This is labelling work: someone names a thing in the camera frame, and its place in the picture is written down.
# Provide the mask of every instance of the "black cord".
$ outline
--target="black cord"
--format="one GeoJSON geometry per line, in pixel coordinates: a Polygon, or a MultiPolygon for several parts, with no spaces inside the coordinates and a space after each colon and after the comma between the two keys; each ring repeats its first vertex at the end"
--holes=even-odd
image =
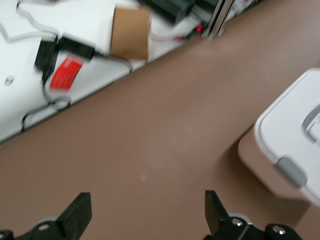
{"type": "Polygon", "coordinates": [[[42,106],[39,106],[39,107],[36,107],[34,109],[32,109],[31,111],[27,112],[22,120],[21,120],[21,132],[24,132],[26,130],[26,120],[27,118],[30,116],[30,115],[34,115],[36,113],[39,113],[41,112],[42,110],[45,110],[49,107],[52,107],[54,108],[57,112],[60,112],[62,111],[63,109],[65,108],[68,108],[70,107],[71,105],[71,99],[68,97],[68,96],[61,96],[61,97],[57,97],[55,100],[52,100],[46,90],[46,80],[42,80],[42,93],[43,93],[43,97],[45,98],[45,100],[47,101],[47,104],[46,105],[42,105],[42,106]],[[56,107],[56,106],[59,106],[58,103],[60,102],[64,102],[66,103],[65,106],[63,107],[56,107]]]}
{"type": "Polygon", "coordinates": [[[129,73],[132,73],[134,70],[134,67],[132,66],[131,62],[128,59],[122,58],[122,57],[115,57],[115,56],[111,56],[111,55],[106,55],[103,54],[101,52],[95,51],[94,52],[94,56],[98,57],[98,58],[102,58],[105,60],[110,60],[110,61],[115,61],[118,63],[122,63],[124,65],[126,65],[129,68],[129,73]]]}

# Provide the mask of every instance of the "metal screw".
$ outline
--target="metal screw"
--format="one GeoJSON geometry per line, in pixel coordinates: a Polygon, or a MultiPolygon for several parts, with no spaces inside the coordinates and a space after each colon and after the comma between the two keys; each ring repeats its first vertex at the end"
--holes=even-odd
{"type": "Polygon", "coordinates": [[[247,224],[252,225],[252,221],[244,214],[238,212],[228,212],[230,218],[243,219],[247,224]]]}
{"type": "Polygon", "coordinates": [[[43,225],[41,225],[38,229],[39,229],[39,231],[43,231],[43,230],[46,230],[46,229],[48,229],[50,226],[48,225],[48,224],[43,224],[43,225]]]}
{"type": "Polygon", "coordinates": [[[283,235],[283,234],[286,233],[286,231],[282,227],[277,226],[277,225],[273,226],[272,230],[275,231],[277,234],[280,234],[280,235],[283,235]]]}
{"type": "Polygon", "coordinates": [[[14,79],[15,79],[14,76],[12,76],[12,75],[8,76],[8,77],[6,78],[6,80],[5,80],[5,82],[4,82],[4,85],[6,85],[6,86],[11,85],[12,82],[14,81],[14,79]]]}
{"type": "Polygon", "coordinates": [[[240,221],[238,218],[234,218],[231,221],[234,225],[237,225],[238,227],[242,226],[242,221],[240,221]]]}

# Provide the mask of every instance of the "black device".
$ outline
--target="black device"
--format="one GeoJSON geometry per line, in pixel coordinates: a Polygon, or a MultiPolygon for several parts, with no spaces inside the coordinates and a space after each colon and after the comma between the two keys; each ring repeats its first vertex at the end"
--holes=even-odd
{"type": "Polygon", "coordinates": [[[57,42],[57,37],[51,41],[42,39],[36,54],[34,65],[38,70],[42,71],[42,80],[44,83],[55,70],[59,53],[57,42]]]}
{"type": "Polygon", "coordinates": [[[10,230],[1,230],[1,240],[79,240],[92,217],[89,192],[80,193],[55,221],[37,224],[27,233],[14,237],[10,230]]]}
{"type": "Polygon", "coordinates": [[[57,47],[60,50],[76,54],[89,60],[91,60],[96,54],[95,46],[82,43],[67,36],[61,37],[57,43],[57,47]]]}
{"type": "Polygon", "coordinates": [[[140,0],[140,2],[171,23],[177,24],[191,12],[195,0],[140,0]]]}
{"type": "MultiPolygon", "coordinates": [[[[0,231],[0,239],[79,240],[91,216],[90,193],[83,192],[56,221],[42,222],[16,238],[10,230],[0,231]]],[[[262,231],[240,217],[229,216],[218,195],[212,190],[205,191],[205,219],[211,235],[203,240],[302,240],[292,228],[283,224],[269,224],[262,231]]]]}

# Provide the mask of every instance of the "red tag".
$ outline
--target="red tag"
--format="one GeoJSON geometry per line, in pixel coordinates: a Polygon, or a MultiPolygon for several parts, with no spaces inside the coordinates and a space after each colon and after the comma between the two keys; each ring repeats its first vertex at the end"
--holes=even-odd
{"type": "Polygon", "coordinates": [[[83,61],[72,56],[67,56],[55,71],[50,88],[68,91],[83,64],[83,61]]]}

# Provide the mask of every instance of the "black power adapter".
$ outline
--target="black power adapter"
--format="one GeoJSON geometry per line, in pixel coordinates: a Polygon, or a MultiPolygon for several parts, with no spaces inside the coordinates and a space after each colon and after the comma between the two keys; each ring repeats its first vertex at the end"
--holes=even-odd
{"type": "Polygon", "coordinates": [[[42,80],[45,84],[52,72],[55,70],[59,49],[57,48],[58,39],[53,41],[41,40],[36,54],[34,65],[42,71],[42,80]]]}
{"type": "Polygon", "coordinates": [[[60,50],[65,50],[89,60],[91,60],[96,54],[94,46],[84,44],[66,36],[62,36],[57,43],[57,47],[60,50]]]}
{"type": "Polygon", "coordinates": [[[177,24],[191,12],[195,0],[140,0],[140,2],[177,24]]]}

